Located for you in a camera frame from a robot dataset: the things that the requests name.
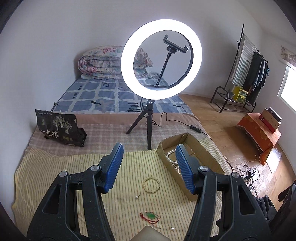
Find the clothes rack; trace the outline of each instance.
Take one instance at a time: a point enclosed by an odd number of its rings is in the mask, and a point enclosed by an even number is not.
[[[228,84],[228,81],[230,79],[230,76],[231,76],[231,73],[232,73],[232,70],[234,68],[234,65],[235,65],[235,61],[236,61],[236,58],[237,58],[237,55],[238,55],[238,52],[239,52],[239,46],[241,44],[241,41],[242,41],[242,37],[244,35],[244,24],[242,25],[242,32],[241,32],[241,36],[240,36],[240,40],[238,42],[238,47],[237,47],[237,53],[235,55],[235,58],[234,58],[234,62],[233,62],[233,65],[232,65],[232,68],[230,70],[230,73],[229,73],[229,76],[227,78],[227,81],[224,85],[224,87],[222,86],[218,86],[213,94],[213,97],[210,101],[210,103],[214,103],[219,109],[220,109],[220,113],[222,113],[223,110],[231,110],[231,111],[237,111],[237,112],[246,112],[246,113],[252,113],[256,107],[256,102],[254,103],[254,105],[252,105],[251,103],[249,103],[247,100],[245,100],[243,103],[241,102],[238,102],[238,101],[235,101],[235,100],[232,100],[229,98],[229,93],[228,91],[226,90],[226,86]],[[262,58],[266,61],[266,59],[263,57],[263,55],[259,52],[259,50],[255,47],[255,49],[257,50],[257,52],[262,56]],[[225,93],[221,93],[221,92],[218,92],[218,90],[221,89],[223,90]],[[214,101],[214,98],[216,96],[216,94],[218,94],[220,97],[223,98],[224,102],[217,102],[217,101]],[[241,110],[234,110],[234,109],[225,109],[225,106],[226,105],[231,105],[231,106],[236,106],[236,107],[241,107]]]

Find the striped towel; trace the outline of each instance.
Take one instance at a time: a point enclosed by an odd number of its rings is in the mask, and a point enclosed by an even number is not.
[[[244,34],[239,46],[238,55],[235,60],[235,66],[231,76],[231,82],[242,87],[247,77],[254,54],[255,45]]]

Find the black snack bag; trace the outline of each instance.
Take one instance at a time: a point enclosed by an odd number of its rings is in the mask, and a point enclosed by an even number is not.
[[[35,110],[37,126],[44,137],[55,139],[61,143],[84,146],[87,137],[83,128],[77,127],[75,115],[59,114],[46,110]]]

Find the green pendant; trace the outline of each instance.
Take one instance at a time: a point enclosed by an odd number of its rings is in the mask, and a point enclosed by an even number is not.
[[[150,220],[156,219],[156,215],[154,213],[145,212],[145,214]]]

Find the led ring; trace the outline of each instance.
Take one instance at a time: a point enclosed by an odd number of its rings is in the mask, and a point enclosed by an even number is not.
[[[188,39],[193,49],[193,63],[187,76],[176,86],[170,89],[159,88],[152,90],[144,87],[137,80],[133,70],[133,61],[138,48],[145,39],[154,33],[164,30],[176,31]],[[196,77],[200,69],[201,61],[202,47],[196,33],[186,24],[179,21],[172,19],[160,19],[141,26],[128,39],[121,56],[121,72],[126,85],[135,94],[145,99],[159,100],[177,95],[187,88]]]

